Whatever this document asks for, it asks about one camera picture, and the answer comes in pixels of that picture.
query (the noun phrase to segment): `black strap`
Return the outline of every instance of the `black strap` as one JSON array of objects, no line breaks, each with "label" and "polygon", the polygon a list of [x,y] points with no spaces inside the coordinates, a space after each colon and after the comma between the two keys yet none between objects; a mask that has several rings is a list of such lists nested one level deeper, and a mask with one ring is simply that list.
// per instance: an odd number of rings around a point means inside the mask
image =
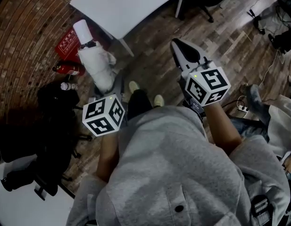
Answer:
[{"label": "black strap", "polygon": [[273,206],[265,195],[254,197],[251,202],[251,213],[259,226],[272,226]]}]

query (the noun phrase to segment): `white table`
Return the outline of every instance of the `white table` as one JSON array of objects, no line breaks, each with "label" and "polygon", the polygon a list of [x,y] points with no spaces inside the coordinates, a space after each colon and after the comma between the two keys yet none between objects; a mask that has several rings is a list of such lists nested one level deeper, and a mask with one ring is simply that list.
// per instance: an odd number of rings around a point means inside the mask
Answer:
[{"label": "white table", "polygon": [[[106,34],[118,39],[133,56],[124,41],[137,24],[169,0],[72,0],[70,4],[98,24]],[[178,17],[182,0],[179,0]]]}]

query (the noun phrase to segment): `forearm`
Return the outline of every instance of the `forearm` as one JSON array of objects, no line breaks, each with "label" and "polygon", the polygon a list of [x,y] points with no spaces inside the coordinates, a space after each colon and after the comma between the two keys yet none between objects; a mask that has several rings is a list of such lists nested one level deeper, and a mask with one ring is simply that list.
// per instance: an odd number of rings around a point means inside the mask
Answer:
[{"label": "forearm", "polygon": [[204,107],[212,138],[229,155],[239,144],[241,136],[219,103]]},{"label": "forearm", "polygon": [[103,181],[108,182],[118,161],[118,133],[103,136],[96,175]]}]

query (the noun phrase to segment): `blue jeans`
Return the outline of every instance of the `blue jeans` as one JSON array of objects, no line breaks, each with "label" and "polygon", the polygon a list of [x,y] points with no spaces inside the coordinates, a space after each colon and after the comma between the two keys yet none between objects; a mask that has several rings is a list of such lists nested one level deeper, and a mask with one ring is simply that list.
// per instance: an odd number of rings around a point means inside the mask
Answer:
[{"label": "blue jeans", "polygon": [[248,120],[229,116],[231,122],[243,137],[251,137],[253,135],[262,135],[266,142],[269,142],[268,125],[270,122],[269,105],[265,105],[258,92],[257,85],[246,87],[247,106],[249,111],[254,113],[259,121]]}]

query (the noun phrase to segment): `white cloth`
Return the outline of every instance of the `white cloth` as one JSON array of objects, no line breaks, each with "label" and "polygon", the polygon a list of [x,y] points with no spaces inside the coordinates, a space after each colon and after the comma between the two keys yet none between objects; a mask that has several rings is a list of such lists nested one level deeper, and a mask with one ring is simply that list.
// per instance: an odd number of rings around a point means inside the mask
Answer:
[{"label": "white cloth", "polygon": [[105,51],[99,42],[96,42],[95,47],[79,50],[78,54],[100,92],[110,91],[113,88],[116,75],[109,65],[116,63],[115,57]]},{"label": "white cloth", "polygon": [[291,99],[280,95],[269,108],[269,145],[274,153],[283,157],[291,151]]}]

